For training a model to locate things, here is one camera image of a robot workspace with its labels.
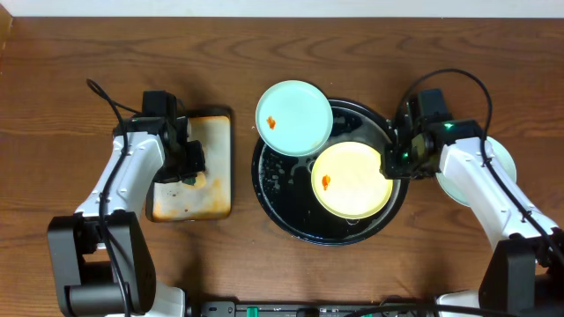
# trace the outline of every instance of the wood grain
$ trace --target wood grain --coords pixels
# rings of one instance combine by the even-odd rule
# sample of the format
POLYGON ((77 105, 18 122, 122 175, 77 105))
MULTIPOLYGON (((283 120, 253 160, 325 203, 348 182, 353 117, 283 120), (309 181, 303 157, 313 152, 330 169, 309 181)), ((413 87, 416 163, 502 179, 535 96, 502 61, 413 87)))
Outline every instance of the wood grain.
MULTIPOLYGON (((564 223, 564 21, 527 19, 17 18, 0 77, 0 315, 59 315, 46 230, 85 199, 111 151, 116 121, 85 78, 140 108, 166 89, 190 107, 234 110, 231 216, 142 219, 159 279, 194 299, 378 301, 476 288, 491 249, 471 211, 434 180, 413 182, 382 232, 348 247, 290 237, 259 206, 250 179, 255 105, 289 78, 391 117, 404 89, 443 67, 479 75, 493 100, 491 134, 518 183, 564 223)), ((457 118, 485 119, 479 89, 440 86, 457 118)))
POLYGON ((8 40, 8 36, 10 36, 12 21, 13 18, 10 13, 8 13, 8 11, 0 4, 0 62, 2 60, 6 41, 8 40))

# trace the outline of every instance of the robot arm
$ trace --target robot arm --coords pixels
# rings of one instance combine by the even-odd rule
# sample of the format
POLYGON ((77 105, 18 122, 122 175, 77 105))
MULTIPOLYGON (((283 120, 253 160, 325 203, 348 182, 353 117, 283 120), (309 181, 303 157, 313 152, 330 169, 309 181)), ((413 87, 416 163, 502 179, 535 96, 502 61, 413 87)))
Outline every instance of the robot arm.
MULTIPOLYGON (((529 222, 523 221, 517 207, 501 190, 490 172, 483 167, 479 143, 479 137, 471 137, 456 140, 451 145, 445 144, 439 163, 442 174, 464 192, 470 208, 486 232, 492 249, 500 240, 507 240, 513 234, 524 238, 538 237, 538 231, 529 222)), ((486 154, 491 158, 495 172, 521 205, 531 211, 531 216, 543 229, 553 232, 553 228, 558 228, 556 223, 542 214, 508 177, 487 141, 486 154)))
MULTIPOLYGON (((184 317, 185 294, 156 281, 155 268, 138 219, 154 181, 180 181, 204 170, 198 141, 188 142, 189 122, 176 116, 176 98, 145 92, 143 111, 124 120, 127 156, 108 191, 104 220, 126 284, 130 310, 146 316, 184 317)), ((73 216, 54 217, 48 243, 59 306, 65 316, 123 315, 111 262, 86 262, 84 254, 106 248, 100 236, 100 192, 122 155, 122 130, 114 129, 113 150, 94 190, 73 216)))
POLYGON ((561 249, 564 233, 510 180, 486 141, 486 157, 501 184, 550 237, 541 237, 530 219, 523 219, 521 211, 484 164, 480 149, 483 132, 479 125, 474 120, 453 120, 439 90, 412 96, 397 110, 393 123, 397 142, 382 154, 384 176, 422 179, 442 172, 462 190, 494 249, 479 290, 442 295, 437 303, 520 316, 562 316, 564 268, 557 261, 559 250, 554 250, 548 242, 561 249), (536 276, 537 263, 548 268, 546 274, 536 276))
MULTIPOLYGON (((114 210, 133 211, 139 217, 152 180, 165 163, 165 149, 160 136, 147 132, 130 132, 128 140, 130 143, 128 156, 109 190, 107 211, 108 214, 113 213, 114 210)), ((123 136, 117 136, 114 139, 112 155, 96 187, 77 208, 76 213, 81 213, 82 217, 98 217, 99 194, 114 169, 122 148, 123 136)))

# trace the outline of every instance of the electrical cable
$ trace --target electrical cable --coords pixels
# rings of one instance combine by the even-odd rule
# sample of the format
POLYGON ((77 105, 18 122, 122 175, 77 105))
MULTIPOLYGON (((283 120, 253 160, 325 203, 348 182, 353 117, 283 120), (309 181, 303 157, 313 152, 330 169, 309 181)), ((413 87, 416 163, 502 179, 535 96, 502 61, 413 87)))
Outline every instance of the electrical cable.
POLYGON ((451 306, 451 305, 436 305, 436 304, 398 304, 376 306, 372 308, 362 309, 354 313, 349 313, 345 317, 362 317, 371 313, 387 313, 387 312, 446 312, 446 313, 465 313, 475 316, 491 316, 491 317, 516 317, 510 313, 497 312, 489 309, 464 307, 464 306, 451 306))
POLYGON ((110 241, 111 233, 108 230, 106 221, 104 219, 105 216, 106 216, 106 208, 108 206, 108 191, 112 186, 112 182, 114 181, 114 178, 117 175, 117 172, 119 171, 120 166, 122 165, 123 161, 127 157, 127 152, 128 152, 128 149, 129 149, 129 143, 128 143, 128 138, 127 138, 127 130, 125 129, 125 125, 123 124, 123 118, 120 115, 119 110, 117 109, 116 103, 111 98, 109 98, 108 94, 106 92, 104 92, 104 90, 98 84, 96 84, 96 82, 94 82, 91 79, 87 79, 86 84, 88 85, 88 87, 90 87, 90 89, 92 89, 93 92, 95 92, 97 95, 101 96, 112 107, 112 110, 114 110, 115 116, 117 117, 117 121, 119 122, 119 126, 120 126, 120 129, 121 129, 122 134, 123 134, 122 153, 121 153, 119 159, 117 160, 117 162, 115 163, 115 166, 112 169, 112 172, 108 176, 108 179, 106 180, 106 184, 104 185, 103 190, 100 192, 100 208, 98 210, 98 212, 99 212, 98 213, 98 220, 99 220, 99 226, 100 226, 100 233, 101 233, 102 239, 104 241, 104 244, 106 245, 106 251, 108 252, 110 266, 111 266, 112 270, 114 271, 115 277, 117 278, 117 283, 120 286, 120 292, 122 294, 122 302, 123 302, 123 311, 124 311, 123 315, 125 317, 130 317, 131 308, 130 308, 129 293, 128 293, 128 290, 127 290, 127 285, 123 281, 122 272, 120 270, 117 259, 115 258, 114 248, 112 247, 112 244, 111 244, 111 241, 110 241))
MULTIPOLYGON (((90 89, 92 89, 92 91, 93 91, 95 94, 97 94, 98 96, 102 97, 104 100, 106 100, 107 102, 109 102, 109 100, 106 99, 106 97, 108 97, 108 95, 106 94, 106 92, 104 92, 99 86, 98 86, 97 88, 96 88, 96 87, 92 88, 92 87, 90 86, 90 84, 88 84, 88 80, 90 80, 90 81, 92 81, 93 83, 96 84, 96 82, 94 82, 93 80, 87 79, 87 80, 86 80, 86 84, 88 85, 88 87, 90 87, 90 89)), ((118 107, 120 107, 120 108, 122 108, 122 109, 124 109, 124 110, 130 111, 130 112, 132 112, 132 113, 134 113, 134 114, 141 114, 141 111, 138 111, 138 110, 135 110, 135 109, 133 109, 133 108, 124 106, 124 105, 122 105, 121 103, 119 103, 119 102, 117 102, 117 101, 115 101, 115 100, 112 100, 112 99, 110 99, 110 100, 111 100, 112 103, 114 103, 114 105, 116 105, 116 106, 118 106, 118 107)))
POLYGON ((176 110, 178 110, 178 105, 180 105, 180 107, 182 108, 182 111, 184 113, 186 113, 186 107, 184 106, 184 102, 182 102, 182 99, 180 99, 180 98, 176 99, 176 106, 177 106, 176 110))
POLYGON ((487 131, 490 128, 490 123, 492 121, 492 112, 494 110, 494 106, 492 103, 492 97, 490 96, 489 91, 486 88, 486 85, 475 75, 471 74, 470 72, 466 71, 466 70, 460 70, 460 69, 442 69, 442 70, 436 70, 433 72, 430 72, 428 74, 426 74, 425 76, 419 78, 418 80, 416 80, 410 87, 409 89, 407 89, 407 91, 405 92, 404 96, 402 97, 401 101, 399 102, 399 106, 401 107, 403 104, 405 104, 409 98, 409 96, 413 93, 413 91, 415 90, 415 88, 421 84, 423 81, 427 80, 428 78, 434 76, 434 75, 438 75, 438 74, 443 74, 443 73, 458 73, 458 74, 462 74, 465 75, 467 77, 469 77, 470 79, 472 79, 474 82, 476 82, 476 84, 478 84, 478 86, 482 89, 482 91, 484 92, 484 94, 486 95, 486 100, 487 100, 487 118, 486 118, 486 125, 484 126, 484 131, 482 133, 482 136, 480 138, 480 151, 481 151, 481 156, 482 159, 484 160, 483 164, 484 166, 487 167, 488 171, 490 172, 490 174, 493 176, 493 178, 495 179, 495 181, 497 181, 497 183, 500 185, 500 188, 503 190, 503 192, 505 193, 505 195, 508 196, 509 200, 517 207, 517 209, 519 210, 519 212, 521 212, 521 214, 523 215, 523 219, 526 219, 527 221, 529 221, 529 223, 531 223, 531 225, 538 231, 538 233, 540 233, 541 237, 543 238, 543 240, 548 244, 548 246, 553 250, 553 254, 556 256, 556 258, 558 259, 558 261, 560 262, 560 265, 562 267, 564 267, 564 254, 562 254, 562 252, 560 251, 560 249, 558 248, 558 246, 556 245, 556 243, 550 239, 550 236, 548 235, 548 233, 546 233, 546 231, 543 229, 542 226, 540 226, 538 224, 538 222, 531 216, 531 211, 526 210, 521 203, 517 200, 517 198, 513 195, 513 193, 511 193, 511 191, 508 189, 508 187, 505 185, 505 183, 503 183, 503 181, 501 180, 500 176, 495 172, 494 168, 492 167, 492 164, 490 163, 490 159, 487 157, 486 155, 486 138, 487 138, 487 131))

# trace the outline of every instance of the yellow plate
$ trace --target yellow plate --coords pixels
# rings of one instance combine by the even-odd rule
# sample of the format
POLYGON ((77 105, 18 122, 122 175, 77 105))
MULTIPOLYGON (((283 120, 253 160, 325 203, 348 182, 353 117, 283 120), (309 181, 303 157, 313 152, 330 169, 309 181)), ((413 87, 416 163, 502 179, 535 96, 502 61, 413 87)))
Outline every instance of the yellow plate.
POLYGON ((343 142, 329 147, 314 163, 311 182, 326 210, 347 219, 370 217, 390 199, 392 184, 380 173, 380 153, 343 142))

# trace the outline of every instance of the round black tray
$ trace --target round black tray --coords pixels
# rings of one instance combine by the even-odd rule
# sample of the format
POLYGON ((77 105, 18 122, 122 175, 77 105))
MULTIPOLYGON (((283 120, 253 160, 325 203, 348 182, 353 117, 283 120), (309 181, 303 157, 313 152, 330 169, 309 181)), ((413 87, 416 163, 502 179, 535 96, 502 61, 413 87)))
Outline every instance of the round black tray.
POLYGON ((328 212, 315 198, 311 168, 329 146, 346 141, 361 142, 380 153, 395 140, 386 120, 373 110, 349 100, 329 100, 333 110, 330 138, 317 153, 288 157, 275 152, 259 138, 251 167, 256 197, 266 214, 293 236, 321 245, 347 245, 379 232, 404 201, 409 181, 393 181, 388 203, 375 215, 349 220, 328 212))

